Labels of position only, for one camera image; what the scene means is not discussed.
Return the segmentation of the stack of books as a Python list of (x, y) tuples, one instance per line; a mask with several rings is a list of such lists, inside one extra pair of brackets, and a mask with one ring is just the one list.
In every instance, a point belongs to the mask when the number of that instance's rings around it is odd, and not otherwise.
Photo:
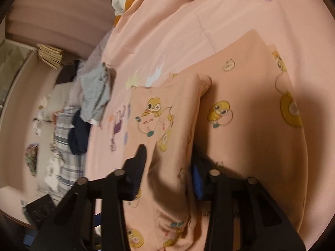
[(62, 66), (64, 51), (50, 45), (37, 44), (37, 56), (40, 60), (55, 70)]

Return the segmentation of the grey folded garment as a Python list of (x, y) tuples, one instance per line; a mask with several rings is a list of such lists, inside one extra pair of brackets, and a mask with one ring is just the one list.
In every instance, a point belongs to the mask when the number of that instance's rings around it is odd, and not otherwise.
[(111, 77), (104, 63), (80, 77), (83, 98), (80, 117), (83, 121), (99, 125), (111, 95)]

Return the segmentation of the pink cartoon print pajama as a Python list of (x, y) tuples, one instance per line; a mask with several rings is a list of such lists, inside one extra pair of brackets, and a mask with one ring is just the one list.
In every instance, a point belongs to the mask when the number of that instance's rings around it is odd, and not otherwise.
[(132, 250), (202, 250), (210, 217), (191, 186), (191, 150), (223, 174), (255, 177), (294, 228), (307, 192), (307, 147), (277, 50), (256, 31), (155, 88), (132, 90), (125, 157), (146, 145), (140, 195), (125, 204)]

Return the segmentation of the dark navy garment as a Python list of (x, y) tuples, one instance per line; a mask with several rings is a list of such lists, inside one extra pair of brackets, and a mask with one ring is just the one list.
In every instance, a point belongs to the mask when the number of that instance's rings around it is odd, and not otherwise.
[(72, 128), (68, 133), (68, 144), (73, 155), (82, 155), (88, 150), (91, 124), (83, 121), (80, 115), (79, 109), (72, 119)]

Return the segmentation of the grey lilac blanket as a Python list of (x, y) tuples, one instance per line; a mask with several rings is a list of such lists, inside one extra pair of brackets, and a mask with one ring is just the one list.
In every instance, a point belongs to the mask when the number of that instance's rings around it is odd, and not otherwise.
[(81, 84), (81, 76), (91, 72), (95, 69), (101, 62), (101, 57), (103, 51), (106, 47), (108, 38), (105, 37), (101, 42), (96, 46), (93, 52), (89, 55), (88, 59), (81, 61), (79, 69), (77, 70), (77, 75), (74, 78), (72, 88), (70, 89), (68, 105), (80, 107), (84, 98), (84, 89)]

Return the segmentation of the plaid blue white cloth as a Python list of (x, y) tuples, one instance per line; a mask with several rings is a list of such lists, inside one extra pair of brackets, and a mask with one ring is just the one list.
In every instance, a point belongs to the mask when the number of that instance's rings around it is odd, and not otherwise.
[(58, 113), (50, 142), (51, 156), (46, 167), (44, 182), (49, 190), (63, 196), (84, 176), (86, 154), (74, 155), (70, 149), (68, 136), (72, 128), (74, 115), (79, 111), (75, 106), (67, 106)]

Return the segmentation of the white pillow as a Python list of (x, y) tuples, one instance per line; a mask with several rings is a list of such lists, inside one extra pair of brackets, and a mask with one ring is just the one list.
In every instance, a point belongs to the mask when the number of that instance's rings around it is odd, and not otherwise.
[(68, 101), (71, 88), (71, 82), (55, 85), (52, 92), (47, 97), (48, 101), (44, 112), (45, 121), (50, 121), (55, 112), (59, 112), (64, 109), (66, 102)]

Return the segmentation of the pink printed bed sheet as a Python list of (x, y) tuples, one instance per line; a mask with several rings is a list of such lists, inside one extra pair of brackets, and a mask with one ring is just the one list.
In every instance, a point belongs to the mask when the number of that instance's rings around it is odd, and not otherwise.
[(311, 248), (334, 215), (334, 19), (322, 0), (135, 0), (102, 57), (115, 75), (101, 126), (91, 130), (89, 178), (120, 168), (132, 90), (171, 75), (256, 31), (273, 46), (292, 85), (307, 147), (300, 234)]

